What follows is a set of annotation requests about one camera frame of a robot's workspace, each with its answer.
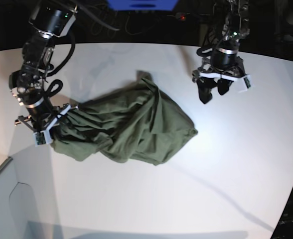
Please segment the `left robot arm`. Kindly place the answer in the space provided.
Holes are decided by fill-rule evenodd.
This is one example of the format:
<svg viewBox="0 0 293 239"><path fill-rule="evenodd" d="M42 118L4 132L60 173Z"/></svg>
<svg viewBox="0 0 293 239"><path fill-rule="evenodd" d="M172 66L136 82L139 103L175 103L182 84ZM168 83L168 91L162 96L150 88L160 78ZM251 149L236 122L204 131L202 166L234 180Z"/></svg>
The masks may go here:
<svg viewBox="0 0 293 239"><path fill-rule="evenodd" d="M246 73L244 60L238 56L240 40L250 34L249 2L247 0L216 0L213 22L208 31L212 40L204 37L203 45L196 54L201 65L193 70L192 81L197 84L199 99L203 104L212 100L211 91L216 88L226 94L235 83L239 92L251 88L251 76Z"/></svg>

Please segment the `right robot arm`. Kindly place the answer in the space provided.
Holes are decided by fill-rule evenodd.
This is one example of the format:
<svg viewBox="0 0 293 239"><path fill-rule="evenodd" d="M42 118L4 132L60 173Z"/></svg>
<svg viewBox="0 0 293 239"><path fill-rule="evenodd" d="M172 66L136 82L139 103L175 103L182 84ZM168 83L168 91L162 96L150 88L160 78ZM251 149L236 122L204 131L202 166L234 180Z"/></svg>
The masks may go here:
<svg viewBox="0 0 293 239"><path fill-rule="evenodd" d="M50 99L63 87L61 80L54 80L48 89L44 88L47 77L57 74L70 60L75 50L75 38L70 31L78 10L110 30L118 28L99 19L86 5L78 0L40 0L29 18L35 33L22 48L21 69L11 73L8 81L11 94L29 115L19 116L15 124L27 126L33 133L36 146L51 144L50 131L58 126L62 117L72 108L52 105ZM55 49L54 39L69 36L71 48L66 58L54 67L50 62Z"/></svg>

